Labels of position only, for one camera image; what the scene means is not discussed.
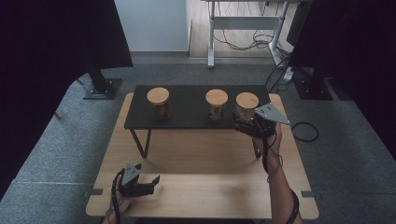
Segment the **black table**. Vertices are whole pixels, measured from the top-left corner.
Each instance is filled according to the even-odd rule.
[[[153,116],[152,105],[147,99],[148,92],[156,87],[163,87],[169,91],[172,116],[167,120],[156,120]],[[209,104],[206,93],[220,89],[228,94],[225,114],[221,122],[212,123],[206,119]],[[235,109],[236,96],[241,92],[255,94],[261,104],[270,103],[268,92],[263,85],[204,85],[204,86],[136,86],[134,98],[125,120],[124,128],[131,131],[140,154],[146,158],[149,152],[151,130],[163,129],[233,129],[232,112]],[[148,130],[145,149],[143,149],[134,130]]]

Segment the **white wall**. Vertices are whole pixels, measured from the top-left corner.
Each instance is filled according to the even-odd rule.
[[[129,51],[188,51],[186,1],[115,0]]]

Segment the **cork lid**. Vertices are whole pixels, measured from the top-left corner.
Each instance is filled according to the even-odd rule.
[[[154,88],[148,92],[148,100],[154,105],[163,105],[169,98],[169,91],[165,88]]]
[[[211,106],[219,107],[228,100],[228,95],[222,90],[211,90],[206,93],[206,100]]]
[[[236,103],[245,109],[253,109],[259,105],[259,98],[253,93],[242,92],[236,96]]]

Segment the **gray carpet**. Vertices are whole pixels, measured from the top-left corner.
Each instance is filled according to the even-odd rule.
[[[91,83],[73,83],[18,176],[0,203],[0,223],[97,223],[85,213],[124,96],[138,84],[260,84],[273,65],[137,64],[107,69],[123,79],[112,101],[82,97]],[[306,223],[395,223],[396,162],[352,101],[302,101],[291,84],[280,92],[292,124],[308,121],[319,131],[312,143],[297,141],[316,194],[319,218]],[[297,127],[310,138],[313,131]],[[133,223],[126,218],[124,223]]]

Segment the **cylindrical container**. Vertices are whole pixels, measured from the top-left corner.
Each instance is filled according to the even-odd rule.
[[[164,120],[171,117],[169,91],[167,89],[154,88],[150,90],[148,92],[148,100],[153,106],[155,119]]]
[[[222,90],[211,90],[206,93],[206,100],[209,103],[207,120],[210,122],[220,122],[224,117],[225,103],[228,95]]]
[[[242,92],[236,96],[236,112],[240,119],[250,121],[254,118],[254,109],[259,105],[259,98],[250,92]]]

